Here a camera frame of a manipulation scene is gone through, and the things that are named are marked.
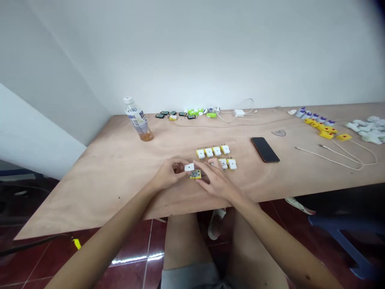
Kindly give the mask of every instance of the tiled floor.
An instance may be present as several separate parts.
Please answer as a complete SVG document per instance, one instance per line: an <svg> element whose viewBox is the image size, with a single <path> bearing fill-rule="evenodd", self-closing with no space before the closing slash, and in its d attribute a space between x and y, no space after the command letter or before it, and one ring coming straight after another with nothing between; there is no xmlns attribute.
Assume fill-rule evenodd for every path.
<svg viewBox="0 0 385 289"><path fill-rule="evenodd" d="M370 282L362 281L350 272L349 265L353 262L349 256L327 232L312 227L304 213L284 200L264 202L261 207L319 258L344 288L372 287ZM210 217L211 212L198 215L203 232L207 232ZM167 223L157 220L138 223L95 288L156 289L163 267L166 226ZM9 248L20 229L20 226L0 227L1 250ZM84 244L96 231L78 231L73 235ZM210 240L207 233L203 237L214 259L228 254L231 248L229 236L221 236L217 241ZM75 252L74 244L64 237L0 258L0 289L42 289Z"/></svg>

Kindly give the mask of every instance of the leg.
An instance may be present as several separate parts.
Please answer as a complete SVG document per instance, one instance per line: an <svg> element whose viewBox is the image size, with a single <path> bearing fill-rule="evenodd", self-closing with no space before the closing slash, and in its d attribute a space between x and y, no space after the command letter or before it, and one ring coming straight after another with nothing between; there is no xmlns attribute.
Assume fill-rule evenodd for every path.
<svg viewBox="0 0 385 289"><path fill-rule="evenodd" d="M212 262L196 214L168 217L163 270Z"/></svg>
<svg viewBox="0 0 385 289"><path fill-rule="evenodd" d="M249 288L289 288L285 273L239 212L235 213L227 275Z"/></svg>

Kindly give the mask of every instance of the bottle cap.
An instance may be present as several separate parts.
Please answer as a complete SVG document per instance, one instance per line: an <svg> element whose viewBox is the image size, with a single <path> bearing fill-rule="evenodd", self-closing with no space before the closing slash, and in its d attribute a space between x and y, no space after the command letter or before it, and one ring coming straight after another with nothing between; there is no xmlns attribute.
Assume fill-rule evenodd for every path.
<svg viewBox="0 0 385 289"><path fill-rule="evenodd" d="M133 104L134 103L134 100L132 99L132 97L129 97L129 96L123 98L123 100L124 100L125 104Z"/></svg>

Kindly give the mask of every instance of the wooden table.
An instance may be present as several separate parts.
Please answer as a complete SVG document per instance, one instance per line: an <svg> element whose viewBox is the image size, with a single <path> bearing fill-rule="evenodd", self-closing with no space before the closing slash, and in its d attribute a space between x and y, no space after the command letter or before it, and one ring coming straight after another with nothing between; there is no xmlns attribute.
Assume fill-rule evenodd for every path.
<svg viewBox="0 0 385 289"><path fill-rule="evenodd" d="M196 149L224 143L229 145L228 156L237 161L238 167L236 171L227 170L226 175L256 202L385 182L385 145L363 142L359 135L342 126L371 115L385 118L385 103L308 109L337 121L335 128L370 148L378 164L353 171L295 149L298 146L358 166L318 146L321 143L339 151L331 141L319 137L315 128L287 114L290 108L261 109L230 124L205 116L169 121L150 114L147 118L155 135L150 142L139 139L127 116L113 116L15 239L100 227L152 178L164 159L175 155L196 159ZM232 115L223 118L231 119ZM281 129L286 136L271 133ZM262 162L250 142L256 136L268 141L281 159L279 163ZM342 146L366 163L373 161L369 152L351 142ZM159 193L144 218L226 206L230 204L209 196L194 181L186 179Z"/></svg>

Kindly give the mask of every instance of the smartphone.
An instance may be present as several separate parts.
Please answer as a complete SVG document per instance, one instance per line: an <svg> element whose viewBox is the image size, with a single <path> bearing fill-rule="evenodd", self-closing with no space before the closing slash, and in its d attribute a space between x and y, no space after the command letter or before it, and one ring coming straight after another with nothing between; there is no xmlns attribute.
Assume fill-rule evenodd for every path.
<svg viewBox="0 0 385 289"><path fill-rule="evenodd" d="M251 142L265 163L278 163L280 161L264 138L251 138Z"/></svg>

